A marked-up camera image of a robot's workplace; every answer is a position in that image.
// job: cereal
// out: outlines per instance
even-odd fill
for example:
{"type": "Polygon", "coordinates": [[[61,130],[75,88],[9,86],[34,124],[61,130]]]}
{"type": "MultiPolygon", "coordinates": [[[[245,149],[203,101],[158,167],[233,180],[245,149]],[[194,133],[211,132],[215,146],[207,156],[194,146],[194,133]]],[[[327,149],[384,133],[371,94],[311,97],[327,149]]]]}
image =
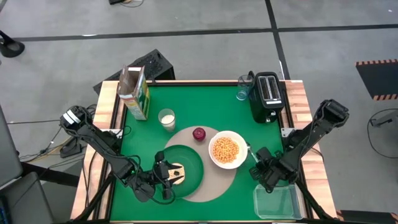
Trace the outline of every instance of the cereal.
{"type": "Polygon", "coordinates": [[[233,162],[239,153],[239,146],[231,138],[219,138],[213,145],[213,156],[222,163],[233,162]]]}

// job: concrete floor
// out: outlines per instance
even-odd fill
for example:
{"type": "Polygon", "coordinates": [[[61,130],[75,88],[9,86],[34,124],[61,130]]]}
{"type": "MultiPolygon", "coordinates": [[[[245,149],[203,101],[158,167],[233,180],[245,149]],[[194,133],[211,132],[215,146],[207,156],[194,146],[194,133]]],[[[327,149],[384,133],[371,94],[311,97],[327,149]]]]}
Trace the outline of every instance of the concrete floor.
{"type": "MultiPolygon", "coordinates": [[[[394,0],[271,3],[278,27],[398,24],[398,2],[394,0]]],[[[146,0],[134,9],[110,6],[106,0],[8,0],[0,12],[0,29],[13,37],[245,27],[271,27],[263,0],[146,0]]],[[[381,109],[398,107],[398,103],[373,101],[354,67],[360,60],[398,58],[397,36],[398,29],[280,33],[290,77],[304,81],[312,111],[329,98],[351,111],[347,124],[320,143],[336,209],[398,213],[398,160],[373,152],[366,135],[369,117],[381,109]]],[[[0,102],[8,121],[57,119],[72,105],[96,103],[93,85],[153,49],[159,49],[173,64],[177,79],[232,79],[249,70],[281,74],[272,33],[25,45],[25,52],[16,58],[0,56],[0,102]]],[[[46,147],[58,126],[20,124],[10,129],[21,154],[31,154],[46,147]]],[[[397,138],[392,135],[396,131],[394,124],[371,129],[374,145],[385,154],[398,156],[397,138]]],[[[65,138],[61,133],[54,144],[65,138]]],[[[37,164],[49,166],[58,161],[51,156],[37,164]]],[[[70,172],[78,174],[78,166],[70,172]]],[[[47,188],[53,189],[46,190],[49,195],[59,190],[47,188]]],[[[67,192],[72,197],[73,189],[67,192]]],[[[62,209],[54,207],[56,217],[67,218],[71,204],[66,200],[62,209]]]]}

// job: green plate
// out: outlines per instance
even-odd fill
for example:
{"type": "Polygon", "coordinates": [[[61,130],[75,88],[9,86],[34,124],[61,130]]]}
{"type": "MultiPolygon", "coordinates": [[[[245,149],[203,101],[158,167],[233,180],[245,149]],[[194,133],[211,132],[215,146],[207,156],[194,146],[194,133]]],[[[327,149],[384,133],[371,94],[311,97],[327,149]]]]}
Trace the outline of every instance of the green plate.
{"type": "Polygon", "coordinates": [[[188,146],[175,145],[164,149],[165,160],[184,166],[185,179],[181,184],[174,184],[176,198],[183,198],[192,194],[203,179],[203,162],[197,152],[188,146]]]}

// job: white bowl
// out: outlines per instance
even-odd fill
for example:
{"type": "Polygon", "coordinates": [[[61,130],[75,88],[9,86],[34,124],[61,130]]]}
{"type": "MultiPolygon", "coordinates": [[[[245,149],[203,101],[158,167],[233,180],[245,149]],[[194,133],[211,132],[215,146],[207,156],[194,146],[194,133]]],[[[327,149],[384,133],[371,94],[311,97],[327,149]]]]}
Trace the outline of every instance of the white bowl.
{"type": "Polygon", "coordinates": [[[248,145],[246,141],[240,136],[238,133],[233,131],[221,131],[217,133],[209,143],[209,155],[211,160],[221,168],[224,169],[235,169],[238,168],[248,156],[248,145]],[[217,139],[219,138],[231,138],[236,144],[239,146],[239,153],[236,155],[236,159],[233,162],[222,163],[218,162],[216,158],[213,156],[213,146],[217,139]]]}

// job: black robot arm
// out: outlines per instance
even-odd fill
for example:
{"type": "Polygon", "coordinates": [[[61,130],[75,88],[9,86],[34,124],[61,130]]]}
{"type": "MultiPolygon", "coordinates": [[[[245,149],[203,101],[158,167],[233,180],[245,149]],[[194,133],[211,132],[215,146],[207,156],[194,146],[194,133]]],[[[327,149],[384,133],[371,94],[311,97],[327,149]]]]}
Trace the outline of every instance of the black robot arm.
{"type": "Polygon", "coordinates": [[[111,131],[101,131],[93,125],[93,119],[86,108],[81,106],[71,107],[60,118],[60,125],[67,134],[87,142],[111,166],[113,175],[125,187],[130,187],[134,195],[141,202],[153,199],[155,185],[163,186],[163,199],[172,198],[172,184],[182,176],[169,180],[169,170],[178,169],[180,166],[169,164],[164,160],[163,151],[155,155],[152,170],[143,171],[140,167],[139,156],[124,156],[120,154],[121,139],[111,131]]]}
{"type": "Polygon", "coordinates": [[[345,124],[348,109],[335,100],[325,100],[315,112],[313,121],[303,130],[292,131],[284,140],[284,151],[271,155],[266,147],[256,153],[258,162],[250,169],[254,180],[271,193],[279,180],[294,183],[300,170],[300,160],[324,135],[345,124]]]}

